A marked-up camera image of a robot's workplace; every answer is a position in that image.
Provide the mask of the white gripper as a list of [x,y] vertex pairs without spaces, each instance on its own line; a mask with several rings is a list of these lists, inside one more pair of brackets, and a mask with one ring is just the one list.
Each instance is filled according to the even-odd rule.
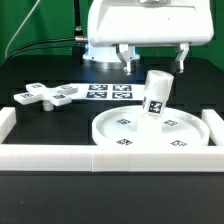
[[127,75],[133,72],[129,45],[178,44],[175,71],[182,73],[189,45],[208,43],[213,35],[209,0],[94,0],[89,10],[89,42],[119,44],[116,54]]

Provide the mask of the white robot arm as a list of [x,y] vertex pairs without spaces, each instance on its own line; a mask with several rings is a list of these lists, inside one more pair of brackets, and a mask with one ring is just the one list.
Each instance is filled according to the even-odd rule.
[[189,48],[214,35],[210,0],[93,0],[83,59],[103,69],[133,72],[137,47],[176,48],[173,71],[184,71]]

